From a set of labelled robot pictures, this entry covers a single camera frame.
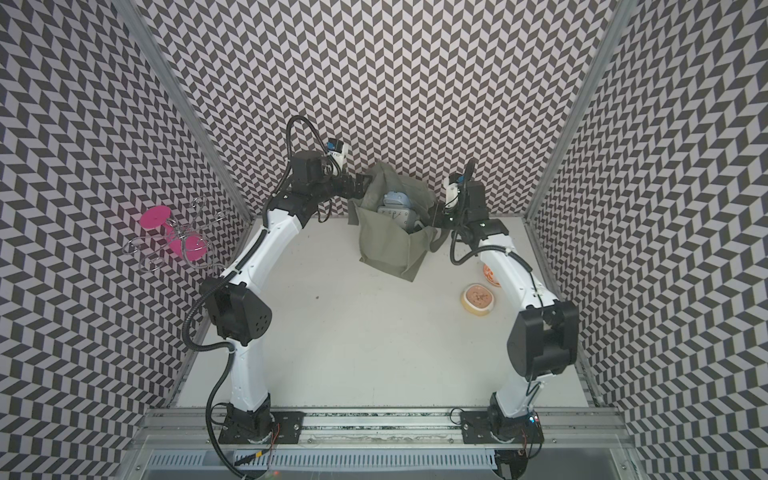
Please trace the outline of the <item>orange round clock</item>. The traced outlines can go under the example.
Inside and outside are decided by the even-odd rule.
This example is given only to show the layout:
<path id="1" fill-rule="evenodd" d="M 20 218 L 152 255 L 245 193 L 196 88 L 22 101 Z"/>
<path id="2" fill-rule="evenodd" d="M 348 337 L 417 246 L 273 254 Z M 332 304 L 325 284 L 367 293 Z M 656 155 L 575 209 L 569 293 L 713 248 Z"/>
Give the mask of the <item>orange round clock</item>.
<path id="1" fill-rule="evenodd" d="M 486 316 L 490 314 L 495 307 L 494 294 L 484 285 L 470 284 L 460 296 L 463 308 L 476 316 Z"/>

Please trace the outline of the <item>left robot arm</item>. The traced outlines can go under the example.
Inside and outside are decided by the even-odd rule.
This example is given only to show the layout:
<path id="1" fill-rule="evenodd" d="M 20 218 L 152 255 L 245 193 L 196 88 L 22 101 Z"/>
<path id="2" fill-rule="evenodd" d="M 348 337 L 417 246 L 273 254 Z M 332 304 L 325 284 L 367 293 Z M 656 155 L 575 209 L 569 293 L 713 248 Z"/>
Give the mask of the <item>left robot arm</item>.
<path id="1" fill-rule="evenodd" d="M 232 443 L 266 443 L 278 435 L 280 423 L 271 412 L 263 369 L 262 338 L 272 311 L 260 295 L 270 271 L 321 204 L 335 198 L 360 199 L 372 180 L 369 175 L 347 172 L 349 146 L 341 139 L 324 140 L 317 150 L 294 151 L 290 141 L 297 123 L 305 124 L 312 135 L 319 134 L 304 116 L 288 120 L 288 163 L 264 203 L 257 236 L 220 276 L 203 282 L 201 296 L 182 325 L 188 349 L 223 349 L 228 354 L 224 376 L 232 391 L 225 405 L 222 436 Z"/>

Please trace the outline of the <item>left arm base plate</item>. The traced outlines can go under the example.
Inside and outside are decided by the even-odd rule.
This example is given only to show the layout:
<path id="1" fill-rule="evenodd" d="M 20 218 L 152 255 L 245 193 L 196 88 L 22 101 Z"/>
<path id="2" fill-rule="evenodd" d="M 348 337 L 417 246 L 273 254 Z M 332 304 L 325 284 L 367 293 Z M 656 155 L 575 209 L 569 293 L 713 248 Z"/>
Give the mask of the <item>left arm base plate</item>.
<path id="1" fill-rule="evenodd" d="M 224 445 L 297 444 L 303 430 L 302 411 L 227 413 L 218 441 Z"/>

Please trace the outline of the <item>green rectangular analog clock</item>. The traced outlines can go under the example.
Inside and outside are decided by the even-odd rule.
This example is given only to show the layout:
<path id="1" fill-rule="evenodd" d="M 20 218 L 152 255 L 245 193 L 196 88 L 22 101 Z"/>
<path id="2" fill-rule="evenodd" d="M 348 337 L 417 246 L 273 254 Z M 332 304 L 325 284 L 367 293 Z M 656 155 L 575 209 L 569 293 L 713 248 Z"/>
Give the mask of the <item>green rectangular analog clock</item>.
<path id="1" fill-rule="evenodd" d="M 377 212 L 392 219 L 400 228 L 412 232 L 420 221 L 418 214 L 405 207 L 380 206 Z"/>

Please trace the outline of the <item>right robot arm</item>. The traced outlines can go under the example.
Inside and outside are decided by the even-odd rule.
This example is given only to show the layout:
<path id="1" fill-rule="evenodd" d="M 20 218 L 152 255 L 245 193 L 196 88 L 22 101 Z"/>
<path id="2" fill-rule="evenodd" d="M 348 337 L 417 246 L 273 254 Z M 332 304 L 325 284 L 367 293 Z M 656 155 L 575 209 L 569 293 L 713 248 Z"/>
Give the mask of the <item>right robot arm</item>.
<path id="1" fill-rule="evenodd" d="M 519 253 L 508 228 L 492 219 L 483 183 L 473 178 L 476 162 L 447 177 L 446 201 L 434 213 L 441 235 L 450 239 L 449 258 L 462 266 L 479 260 L 488 266 L 515 310 L 506 341 L 512 373 L 494 392 L 478 422 L 462 417 L 466 432 L 494 443 L 544 441 L 535 401 L 549 378 L 564 373 L 577 360 L 579 310 L 561 300 L 537 279 Z"/>

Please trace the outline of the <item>green canvas bag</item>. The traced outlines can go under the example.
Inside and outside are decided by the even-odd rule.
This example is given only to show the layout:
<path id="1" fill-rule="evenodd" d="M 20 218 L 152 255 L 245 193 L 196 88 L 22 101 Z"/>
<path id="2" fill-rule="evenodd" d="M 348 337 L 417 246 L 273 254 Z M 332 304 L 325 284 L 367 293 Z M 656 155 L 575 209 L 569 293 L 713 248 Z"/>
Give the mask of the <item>green canvas bag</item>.
<path id="1" fill-rule="evenodd" d="M 360 227 L 361 261 L 377 270 L 406 281 L 415 279 L 429 253 L 437 252 L 448 237 L 446 230 L 432 218 L 438 206 L 428 184 L 400 175 L 388 163 L 378 162 L 367 170 L 372 182 L 360 199 L 348 201 L 349 223 Z M 380 213 L 387 193 L 405 194 L 411 202 L 415 219 L 422 224 L 417 231 L 407 231 L 391 216 Z"/>

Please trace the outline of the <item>blue square alarm clock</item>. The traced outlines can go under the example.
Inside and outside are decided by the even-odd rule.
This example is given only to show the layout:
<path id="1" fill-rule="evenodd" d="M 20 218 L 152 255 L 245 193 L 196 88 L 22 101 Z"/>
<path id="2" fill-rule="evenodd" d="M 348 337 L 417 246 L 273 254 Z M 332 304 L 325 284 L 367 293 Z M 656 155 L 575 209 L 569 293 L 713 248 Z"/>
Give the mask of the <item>blue square alarm clock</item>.
<path id="1" fill-rule="evenodd" d="M 382 203 L 384 206 L 390 208 L 411 208 L 411 201 L 408 195 L 404 192 L 387 192 L 382 199 Z"/>

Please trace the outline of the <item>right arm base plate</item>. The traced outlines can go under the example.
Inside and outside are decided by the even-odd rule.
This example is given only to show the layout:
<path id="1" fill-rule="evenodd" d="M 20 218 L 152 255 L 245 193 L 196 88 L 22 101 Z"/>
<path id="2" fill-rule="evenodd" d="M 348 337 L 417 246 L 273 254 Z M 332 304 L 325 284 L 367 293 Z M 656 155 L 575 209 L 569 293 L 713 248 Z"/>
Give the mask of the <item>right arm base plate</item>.
<path id="1" fill-rule="evenodd" d="M 460 411 L 459 427 L 465 444 L 544 443 L 544 434 L 535 412 L 507 418 L 495 411 Z"/>

